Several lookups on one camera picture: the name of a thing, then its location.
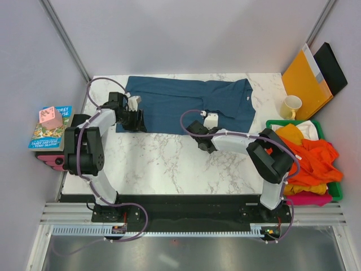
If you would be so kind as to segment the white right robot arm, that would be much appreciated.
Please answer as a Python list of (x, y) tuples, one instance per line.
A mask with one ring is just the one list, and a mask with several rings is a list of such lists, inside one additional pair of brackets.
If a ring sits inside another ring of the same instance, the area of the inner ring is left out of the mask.
[(278, 217), (285, 181), (297, 158), (272, 129), (246, 134), (219, 127), (208, 129), (201, 122), (194, 121), (185, 131), (197, 142), (199, 149), (210, 154), (227, 151), (248, 155), (263, 178), (262, 205), (258, 208), (258, 215), (264, 222)]

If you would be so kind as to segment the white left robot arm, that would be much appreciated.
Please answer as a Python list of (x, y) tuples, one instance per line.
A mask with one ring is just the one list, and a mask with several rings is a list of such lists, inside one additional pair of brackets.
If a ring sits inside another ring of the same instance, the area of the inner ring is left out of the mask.
[(140, 96), (111, 92), (108, 101), (92, 116), (64, 132), (64, 165), (70, 174), (83, 179), (95, 196), (96, 204), (107, 205), (104, 215), (112, 222), (123, 218), (124, 209), (116, 203), (118, 193), (104, 172), (102, 136), (120, 124), (128, 132), (146, 132)]

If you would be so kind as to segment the orange t shirt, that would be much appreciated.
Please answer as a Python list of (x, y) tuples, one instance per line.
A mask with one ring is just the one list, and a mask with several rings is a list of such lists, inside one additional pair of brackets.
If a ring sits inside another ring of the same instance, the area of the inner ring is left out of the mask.
[(323, 183), (341, 182), (343, 173), (333, 166), (339, 157), (336, 149), (327, 141), (319, 139), (293, 140), (282, 137), (282, 140), (292, 150), (300, 164), (300, 171), (296, 173), (297, 164), (293, 164), (288, 179), (289, 184), (300, 186), (318, 186)]

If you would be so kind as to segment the blue t shirt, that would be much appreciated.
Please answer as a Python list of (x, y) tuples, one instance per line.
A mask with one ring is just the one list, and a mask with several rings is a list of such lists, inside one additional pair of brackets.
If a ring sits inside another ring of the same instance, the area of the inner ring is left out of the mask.
[(126, 90), (141, 97), (139, 107), (149, 133), (184, 135), (183, 127), (202, 121), (199, 111), (217, 113), (221, 128), (248, 132), (256, 114), (247, 79), (229, 82), (130, 76)]

